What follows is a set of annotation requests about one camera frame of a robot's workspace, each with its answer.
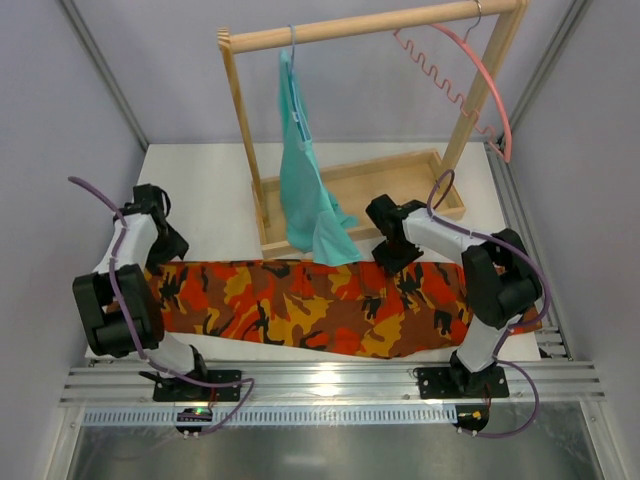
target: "turquoise towel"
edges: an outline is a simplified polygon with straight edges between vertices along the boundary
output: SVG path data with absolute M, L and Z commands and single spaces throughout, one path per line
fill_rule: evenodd
M 327 191 L 313 153 L 307 109 L 286 51 L 280 52 L 280 116 L 284 152 L 280 166 L 280 203 L 287 219 L 287 240 L 313 261 L 337 266 L 362 260 L 345 231 L 358 221 L 346 215 Z

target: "white tabletop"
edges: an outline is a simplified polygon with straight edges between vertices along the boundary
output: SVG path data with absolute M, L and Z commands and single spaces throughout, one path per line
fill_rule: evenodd
M 437 148 L 445 143 L 320 143 L 315 152 L 321 167 L 368 160 L 397 153 Z M 278 175 L 282 157 L 279 143 L 256 144 L 262 178 Z M 241 144 L 151 145 L 139 184 L 153 183 L 171 198 L 169 223 L 189 242 L 185 260 L 225 261 L 262 258 L 251 193 L 251 177 Z M 484 146 L 470 143 L 456 168 L 455 186 L 467 207 L 466 225 L 498 231 L 505 227 Z M 424 192 L 425 200 L 429 192 Z M 365 260 L 380 239 L 357 242 Z M 290 257 L 310 258 L 308 255 Z M 421 261 L 447 261 L 426 252 Z M 175 334 L 194 345 L 206 359 L 214 360 L 316 360 L 362 361 L 360 357 L 339 355 L 295 347 L 262 345 L 239 340 L 195 334 Z M 453 349 L 419 352 L 406 360 L 447 361 Z M 507 340 L 500 358 L 539 360 L 533 333 Z

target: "wooden clothing rack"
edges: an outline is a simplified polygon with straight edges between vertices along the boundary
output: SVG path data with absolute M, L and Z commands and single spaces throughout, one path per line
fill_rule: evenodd
M 482 57 L 487 71 L 495 78 L 511 47 L 529 0 L 480 0 L 480 4 L 482 17 L 499 15 Z M 466 0 L 296 25 L 296 44 L 476 18 L 478 13 L 478 3 Z M 234 55 L 288 46 L 292 40 L 289 27 L 238 35 L 231 35 L 228 28 L 218 30 L 218 46 L 224 60 L 251 171 L 256 221 L 265 258 L 293 253 L 296 250 L 286 240 L 286 220 L 280 207 L 280 180 L 260 178 Z M 488 93 L 486 81 L 480 73 L 476 74 L 465 102 L 467 111 L 482 110 Z M 358 217 L 359 225 L 348 230 L 351 238 L 357 241 L 380 235 L 365 214 L 365 208 L 373 198 L 387 193 L 398 204 L 402 204 L 414 198 L 424 197 L 444 170 L 454 169 L 473 131 L 475 121 L 477 118 L 468 118 L 460 114 L 442 159 L 435 149 L 430 149 L 322 169 L 321 175 L 327 189 L 336 195 L 346 213 Z M 451 189 L 438 212 L 455 220 L 464 215 L 465 207 L 455 188 Z

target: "camouflage fabric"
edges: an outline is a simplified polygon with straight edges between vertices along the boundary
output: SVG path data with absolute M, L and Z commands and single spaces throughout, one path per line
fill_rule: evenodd
M 185 262 L 147 279 L 170 332 L 363 357 L 457 346 L 473 316 L 462 269 L 450 263 L 387 277 L 370 262 Z

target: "hanger hook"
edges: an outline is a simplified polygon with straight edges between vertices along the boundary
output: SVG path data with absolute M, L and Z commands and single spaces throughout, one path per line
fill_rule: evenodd
M 290 24 L 289 28 L 291 29 L 291 68 L 289 69 L 289 73 L 291 73 L 293 72 L 293 61 L 296 55 L 296 27 Z
M 467 30 L 467 33 L 464 34 L 464 39 L 462 40 L 464 43 L 467 43 L 467 38 L 469 38 L 469 32 L 474 28 L 476 28 L 480 24 L 480 21 L 482 20 L 482 3 L 480 3 L 480 0 L 473 0 L 473 1 L 476 2 L 476 6 L 478 7 L 478 20 L 476 20 L 476 23 L 471 25 L 469 27 L 469 30 Z

